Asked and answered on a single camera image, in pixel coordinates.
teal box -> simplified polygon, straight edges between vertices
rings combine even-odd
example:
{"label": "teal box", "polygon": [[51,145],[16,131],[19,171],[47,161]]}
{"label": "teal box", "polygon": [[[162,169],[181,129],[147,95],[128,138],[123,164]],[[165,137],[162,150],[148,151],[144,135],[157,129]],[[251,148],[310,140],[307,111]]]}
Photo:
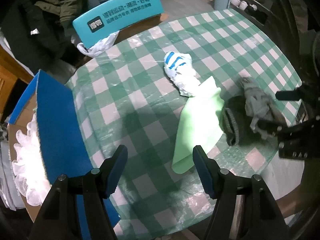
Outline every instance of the teal box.
{"label": "teal box", "polygon": [[160,0],[110,0],[79,16],[73,27],[86,48],[131,24],[163,13]]}

blue cardboard box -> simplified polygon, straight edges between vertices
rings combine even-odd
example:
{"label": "blue cardboard box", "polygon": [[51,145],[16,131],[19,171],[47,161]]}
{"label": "blue cardboard box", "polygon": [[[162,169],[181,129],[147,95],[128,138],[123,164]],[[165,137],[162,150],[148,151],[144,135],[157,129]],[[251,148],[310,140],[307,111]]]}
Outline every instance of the blue cardboard box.
{"label": "blue cardboard box", "polygon": [[[9,120],[11,160],[17,158],[13,145],[16,132],[27,133],[26,126],[37,108],[38,135],[42,159],[51,184],[60,174],[76,177],[86,174],[93,166],[89,160],[79,129],[72,92],[44,71],[39,71],[19,99]],[[22,196],[27,211],[34,221],[40,206],[30,206]],[[114,227],[120,220],[109,199],[104,204]],[[83,240],[90,239],[84,212],[83,196],[77,196],[79,222]]]}
{"label": "blue cardboard box", "polygon": [[163,13],[160,0],[110,0],[73,21],[86,48],[131,24]]}

plastic tablecloth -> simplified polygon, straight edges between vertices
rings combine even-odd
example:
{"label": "plastic tablecloth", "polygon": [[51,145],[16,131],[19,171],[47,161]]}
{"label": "plastic tablecloth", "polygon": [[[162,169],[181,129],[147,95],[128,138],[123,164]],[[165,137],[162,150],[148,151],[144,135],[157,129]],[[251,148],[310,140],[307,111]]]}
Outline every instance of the plastic tablecloth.
{"label": "plastic tablecloth", "polygon": [[[236,11],[198,14],[161,24],[113,46],[79,68],[68,81],[88,155],[99,167],[119,144],[129,159],[110,197],[121,216],[121,239],[153,239],[182,230],[212,214],[193,167],[171,169],[180,112],[187,98],[166,77],[164,55],[189,53],[197,78],[213,76],[226,100],[239,92],[237,80],[252,76],[274,96],[301,85],[278,47]],[[299,102],[276,101],[288,124]],[[225,135],[208,153],[236,175],[260,173],[276,154],[274,141],[229,147]]]}

shelf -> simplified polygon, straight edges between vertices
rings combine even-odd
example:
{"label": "shelf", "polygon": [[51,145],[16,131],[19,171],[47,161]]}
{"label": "shelf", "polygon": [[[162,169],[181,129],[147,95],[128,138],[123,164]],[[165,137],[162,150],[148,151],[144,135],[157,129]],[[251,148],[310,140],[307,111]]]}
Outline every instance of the shelf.
{"label": "shelf", "polygon": [[247,14],[245,11],[241,10],[239,7],[234,6],[232,3],[230,3],[230,8],[240,13],[242,16],[247,18],[250,22],[252,22],[254,25],[256,25],[260,30],[263,28],[263,24],[259,22],[256,18],[252,17],[251,15]]}
{"label": "shelf", "polygon": [[250,1],[252,1],[252,3],[255,4],[255,5],[258,7],[258,9],[261,9],[261,11],[263,11],[263,12],[265,12],[265,13],[267,13],[267,14],[270,13],[270,9],[267,8],[267,7],[265,7],[263,4],[259,3],[259,2],[256,1],[256,0],[250,0]]}

metal screw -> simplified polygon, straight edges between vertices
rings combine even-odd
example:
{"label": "metal screw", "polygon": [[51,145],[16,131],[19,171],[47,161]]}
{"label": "metal screw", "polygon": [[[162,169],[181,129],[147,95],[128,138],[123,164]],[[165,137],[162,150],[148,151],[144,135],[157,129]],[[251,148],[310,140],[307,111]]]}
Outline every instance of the metal screw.
{"label": "metal screw", "polygon": [[100,172],[99,168],[94,168],[94,169],[91,170],[92,174],[98,174],[99,172]]}
{"label": "metal screw", "polygon": [[220,172],[224,175],[227,175],[229,173],[229,171],[225,168],[220,169]]}
{"label": "metal screw", "polygon": [[262,180],[262,177],[258,174],[254,174],[253,178],[256,180],[256,181],[260,181]]}
{"label": "metal screw", "polygon": [[65,174],[61,174],[61,175],[59,175],[58,180],[63,181],[66,177],[67,176]]}

